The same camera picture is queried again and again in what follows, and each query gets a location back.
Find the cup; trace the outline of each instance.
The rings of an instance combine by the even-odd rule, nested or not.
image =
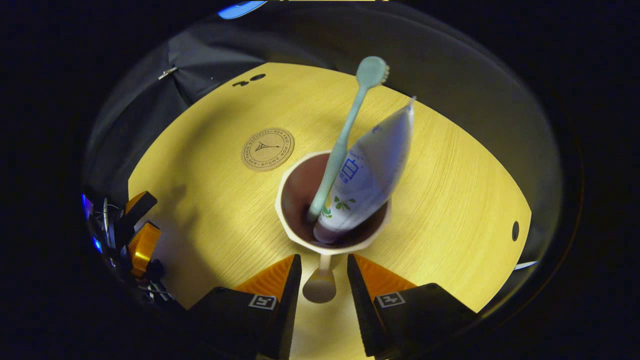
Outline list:
[[[335,281],[330,270],[331,256],[368,247],[382,232],[391,216],[389,199],[367,220],[342,235],[336,242],[325,244],[315,239],[315,224],[307,222],[307,211],[320,187],[330,153],[331,151],[311,152],[287,169],[282,174],[275,204],[289,239],[320,254],[318,269],[303,287],[303,295],[312,302],[328,302],[335,296]]]

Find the round tabletop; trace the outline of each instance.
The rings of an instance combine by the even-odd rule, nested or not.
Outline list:
[[[278,185],[303,155],[332,148],[356,91],[348,74],[265,63],[192,105],[149,147],[129,178],[129,194],[149,191],[158,200],[141,224],[151,220],[162,230],[154,258],[186,309],[214,287],[233,288],[291,254],[301,256],[301,291],[319,255],[288,239],[274,207]],[[370,90],[349,146],[408,100],[385,86]],[[504,167],[421,100],[428,102],[414,104],[413,142],[390,222],[358,254],[415,284],[435,282],[478,312],[513,271],[531,210]],[[289,132],[292,151],[275,168],[252,170],[244,146],[269,128]],[[291,359],[366,358],[346,258],[332,257],[331,302],[315,304],[300,293]]]

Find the cable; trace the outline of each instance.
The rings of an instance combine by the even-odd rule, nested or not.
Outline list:
[[[158,294],[169,294],[169,291],[157,291],[157,290],[151,290],[151,289],[144,288],[144,287],[142,287],[142,286],[138,286],[138,289],[145,290],[145,291],[150,291],[150,292],[152,292],[152,293],[158,293]]]

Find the blue light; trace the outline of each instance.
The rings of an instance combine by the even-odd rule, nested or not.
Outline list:
[[[102,244],[100,244],[98,239],[93,238],[93,244],[95,245],[95,248],[98,249],[98,251],[102,254]]]
[[[84,208],[84,216],[86,218],[89,218],[89,215],[91,215],[91,211],[93,209],[93,204],[91,203],[91,201],[89,201],[89,199],[86,198],[86,196],[84,196],[84,194],[82,194],[82,205]]]
[[[242,3],[237,3],[218,11],[218,16],[225,20],[235,19],[254,11],[264,5],[264,3],[266,3],[266,1],[243,1]]]

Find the toothpaste tube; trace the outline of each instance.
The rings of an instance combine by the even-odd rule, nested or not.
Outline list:
[[[414,99],[351,146],[314,227],[318,241],[335,242],[391,196],[409,155]]]

